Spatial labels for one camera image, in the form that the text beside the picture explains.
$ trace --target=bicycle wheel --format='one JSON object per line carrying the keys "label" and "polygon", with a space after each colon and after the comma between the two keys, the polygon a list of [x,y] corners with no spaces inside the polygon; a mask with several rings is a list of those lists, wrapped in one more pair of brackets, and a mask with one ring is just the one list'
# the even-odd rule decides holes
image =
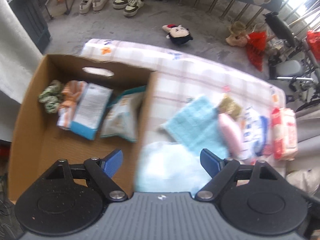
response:
{"label": "bicycle wheel", "polygon": [[308,102],[308,103],[300,106],[300,107],[296,110],[296,112],[299,112],[299,111],[301,111],[301,110],[303,110],[303,109],[307,109],[307,108],[309,108],[309,107],[316,106],[316,105],[319,105],[319,104],[320,104],[320,99],[310,101],[310,102]]}

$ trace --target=pair of shoes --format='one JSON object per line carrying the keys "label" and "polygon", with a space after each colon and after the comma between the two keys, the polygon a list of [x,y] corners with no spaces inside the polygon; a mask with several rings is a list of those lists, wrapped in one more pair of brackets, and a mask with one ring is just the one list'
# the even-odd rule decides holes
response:
{"label": "pair of shoes", "polygon": [[124,16],[131,17],[144,5],[144,0],[115,0],[112,5],[115,9],[124,8]]}
{"label": "pair of shoes", "polygon": [[82,0],[80,3],[79,11],[85,14],[90,10],[92,5],[94,11],[100,11],[108,0]]}

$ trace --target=orange striped cloth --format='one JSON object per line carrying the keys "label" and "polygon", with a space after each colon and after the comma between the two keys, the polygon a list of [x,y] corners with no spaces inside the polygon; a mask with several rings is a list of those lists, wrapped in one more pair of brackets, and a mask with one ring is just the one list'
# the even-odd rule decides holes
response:
{"label": "orange striped cloth", "polygon": [[87,82],[72,80],[62,90],[64,101],[59,106],[57,126],[63,130],[70,129],[70,123],[76,111],[77,103],[87,87]]}

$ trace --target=gray ribbed plate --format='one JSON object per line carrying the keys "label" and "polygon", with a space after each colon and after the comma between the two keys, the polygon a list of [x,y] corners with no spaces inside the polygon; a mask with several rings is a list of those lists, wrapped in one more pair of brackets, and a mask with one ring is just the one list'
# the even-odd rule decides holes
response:
{"label": "gray ribbed plate", "polygon": [[[189,193],[134,193],[130,200],[110,204],[101,219],[71,236],[44,237],[26,233],[22,240],[267,240],[230,226],[213,204]],[[270,237],[302,240],[296,233]]]}

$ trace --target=black circular disc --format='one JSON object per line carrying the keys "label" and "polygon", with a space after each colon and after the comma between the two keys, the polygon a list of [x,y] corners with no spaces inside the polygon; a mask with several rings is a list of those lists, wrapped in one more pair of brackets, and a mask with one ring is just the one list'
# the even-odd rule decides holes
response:
{"label": "black circular disc", "polygon": [[249,183],[232,188],[223,195],[220,208],[231,225],[261,236],[288,233],[307,215],[306,201],[290,188],[277,186],[276,182],[267,187]]}
{"label": "black circular disc", "polygon": [[63,236],[86,228],[100,216],[102,199],[93,189],[56,181],[32,185],[18,199],[15,214],[27,230]]}

